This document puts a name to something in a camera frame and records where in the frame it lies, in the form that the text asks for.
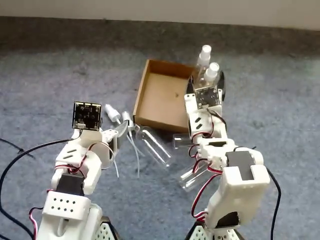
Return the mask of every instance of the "cardboard tray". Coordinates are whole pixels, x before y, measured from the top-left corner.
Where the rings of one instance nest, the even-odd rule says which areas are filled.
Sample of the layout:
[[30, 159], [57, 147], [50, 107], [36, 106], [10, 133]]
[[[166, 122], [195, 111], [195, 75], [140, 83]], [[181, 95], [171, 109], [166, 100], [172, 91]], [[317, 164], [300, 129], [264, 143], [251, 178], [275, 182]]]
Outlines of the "cardboard tray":
[[184, 95], [192, 66], [147, 60], [136, 98], [133, 121], [142, 126], [188, 133]]

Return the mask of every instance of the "transparent plastic container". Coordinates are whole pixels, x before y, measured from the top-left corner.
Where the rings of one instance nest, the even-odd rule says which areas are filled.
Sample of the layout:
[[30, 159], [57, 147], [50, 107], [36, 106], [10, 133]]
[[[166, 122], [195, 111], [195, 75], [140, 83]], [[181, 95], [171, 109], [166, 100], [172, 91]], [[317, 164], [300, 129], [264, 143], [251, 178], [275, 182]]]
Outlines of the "transparent plastic container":
[[192, 173], [194, 165], [179, 172], [177, 178], [181, 187], [189, 192], [208, 180], [212, 176], [212, 172], [207, 170], [207, 166], [206, 162], [200, 162], [196, 173]]
[[162, 168], [168, 168], [173, 161], [173, 155], [164, 141], [157, 136], [151, 127], [136, 126], [135, 137], [142, 142], [144, 150]]
[[183, 134], [183, 133], [173, 134], [172, 143], [173, 143], [174, 149], [182, 149], [182, 148], [187, 149], [193, 145], [189, 134]]

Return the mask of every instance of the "clear plastic bottle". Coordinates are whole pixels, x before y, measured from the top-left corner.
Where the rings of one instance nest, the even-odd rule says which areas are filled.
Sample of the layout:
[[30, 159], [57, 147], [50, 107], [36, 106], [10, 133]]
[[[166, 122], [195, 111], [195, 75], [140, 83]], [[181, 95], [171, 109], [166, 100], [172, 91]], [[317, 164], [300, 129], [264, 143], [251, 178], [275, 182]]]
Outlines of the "clear plastic bottle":
[[190, 76], [193, 83], [193, 88], [201, 88], [205, 84], [205, 72], [210, 64], [210, 58], [211, 58], [211, 46], [209, 45], [203, 45], [202, 50], [199, 54], [196, 66]]
[[210, 63], [209, 67], [204, 73], [204, 85], [206, 87], [215, 87], [219, 82], [219, 70], [220, 66], [216, 62]]

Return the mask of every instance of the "black cable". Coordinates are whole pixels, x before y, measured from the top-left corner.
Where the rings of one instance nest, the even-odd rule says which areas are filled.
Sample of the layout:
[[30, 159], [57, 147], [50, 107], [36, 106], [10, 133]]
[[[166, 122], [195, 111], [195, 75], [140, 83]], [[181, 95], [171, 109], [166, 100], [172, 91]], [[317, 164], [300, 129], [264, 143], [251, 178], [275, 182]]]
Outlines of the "black cable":
[[[19, 150], [18, 154], [23, 153], [23, 152], [25, 151], [23, 148], [19, 147], [18, 145], [15, 145], [14, 143], [12, 143], [12, 142], [10, 142], [10, 141], [8, 141], [8, 140], [5, 140], [5, 139], [3, 139], [3, 138], [0, 138], [0, 142], [9, 144], [10, 146], [18, 149], [18, 150]], [[33, 155], [31, 155], [31, 154], [29, 154], [29, 153], [28, 153], [27, 155], [28, 155], [29, 157], [33, 158], [33, 159], [35, 158]]]
[[44, 144], [41, 144], [41, 145], [38, 145], [38, 146], [35, 146], [33, 148], [30, 148], [24, 152], [22, 152], [21, 154], [19, 154], [18, 156], [16, 156], [10, 163], [9, 165], [4, 169], [1, 177], [0, 177], [0, 212], [6, 217], [8, 218], [9, 220], [11, 220], [12, 222], [14, 222], [15, 224], [17, 224], [18, 226], [20, 226], [21, 228], [23, 228], [23, 230], [25, 230], [28, 235], [33, 239], [34, 235], [33, 233], [23, 224], [21, 223], [19, 220], [15, 219], [13, 216], [11, 216], [9, 213], [7, 213], [3, 207], [2, 207], [2, 202], [1, 202], [1, 194], [2, 194], [2, 187], [3, 187], [3, 184], [4, 184], [4, 180], [5, 180], [5, 177], [8, 173], [8, 171], [10, 170], [10, 168], [19, 160], [21, 159], [23, 156], [27, 155], [28, 153], [34, 151], [34, 150], [37, 150], [37, 149], [40, 149], [40, 148], [44, 148], [44, 147], [47, 147], [47, 146], [51, 146], [51, 145], [55, 145], [55, 144], [62, 144], [62, 143], [66, 143], [66, 142], [69, 142], [69, 141], [72, 141], [72, 140], [75, 140], [77, 138], [79, 138], [82, 134], [82, 131], [80, 130], [79, 132], [79, 136], [76, 137], [76, 138], [71, 138], [71, 139], [63, 139], [63, 140], [57, 140], [57, 141], [51, 141], [51, 142], [47, 142], [47, 143], [44, 143]]
[[11, 240], [11, 239], [9, 239], [9, 238], [7, 238], [7, 237], [5, 237], [5, 236], [1, 235], [1, 234], [0, 234], [0, 238], [2, 238], [2, 239], [4, 239], [4, 240]]
[[208, 112], [209, 112], [211, 115], [213, 115], [213, 116], [217, 117], [218, 119], [220, 119], [221, 122], [224, 123], [225, 131], [227, 131], [227, 122], [226, 122], [226, 120], [224, 120], [224, 118], [223, 118], [222, 116], [220, 116], [216, 111], [210, 111], [210, 110], [208, 110]]
[[233, 151], [235, 152], [238, 148], [245, 148], [245, 146], [236, 146]]
[[269, 168], [267, 168], [267, 167], [265, 167], [265, 168], [268, 171], [268, 174], [270, 175], [270, 177], [272, 178], [272, 180], [273, 180], [273, 182], [274, 182], [274, 184], [276, 186], [276, 189], [278, 190], [278, 198], [276, 200], [276, 205], [275, 205], [273, 218], [272, 218], [272, 224], [271, 224], [271, 232], [270, 232], [270, 239], [274, 240], [274, 231], [275, 231], [276, 218], [277, 218], [277, 213], [278, 213], [280, 200], [281, 200], [281, 188], [280, 188], [280, 185], [279, 185], [277, 179], [273, 175], [273, 173], [269, 170]]

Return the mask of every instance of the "white wire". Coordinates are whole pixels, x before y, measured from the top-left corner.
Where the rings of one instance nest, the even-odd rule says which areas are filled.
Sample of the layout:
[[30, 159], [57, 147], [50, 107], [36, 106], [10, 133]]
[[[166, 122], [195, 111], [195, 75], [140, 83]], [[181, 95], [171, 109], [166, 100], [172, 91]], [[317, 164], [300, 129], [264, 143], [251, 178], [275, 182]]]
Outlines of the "white wire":
[[117, 166], [117, 163], [116, 163], [116, 155], [115, 155], [114, 151], [109, 147], [108, 144], [105, 144], [104, 142], [102, 142], [102, 143], [103, 143], [103, 145], [105, 145], [105, 146], [110, 150], [110, 152], [112, 153], [112, 156], [113, 156], [113, 164], [114, 164], [114, 167], [115, 167], [116, 176], [117, 176], [117, 178], [119, 178], [120, 176], [119, 176], [118, 166]]
[[131, 143], [132, 147], [134, 147], [142, 157], [145, 157], [145, 155], [143, 154], [143, 152], [139, 150], [139, 148], [137, 147], [137, 145], [135, 145], [134, 139], [132, 138], [132, 140], [131, 140], [128, 135], [126, 136], [126, 138], [127, 138], [128, 141]]
[[135, 152], [135, 155], [136, 155], [136, 162], [137, 162], [137, 172], [138, 172], [138, 178], [140, 178], [140, 158], [139, 158], [139, 155], [138, 155], [138, 150], [137, 150], [137, 147], [135, 145], [135, 142], [134, 142], [134, 138], [132, 137], [132, 132], [129, 131], [129, 138], [132, 140], [132, 145], [133, 145], [133, 148], [134, 148], [134, 152]]

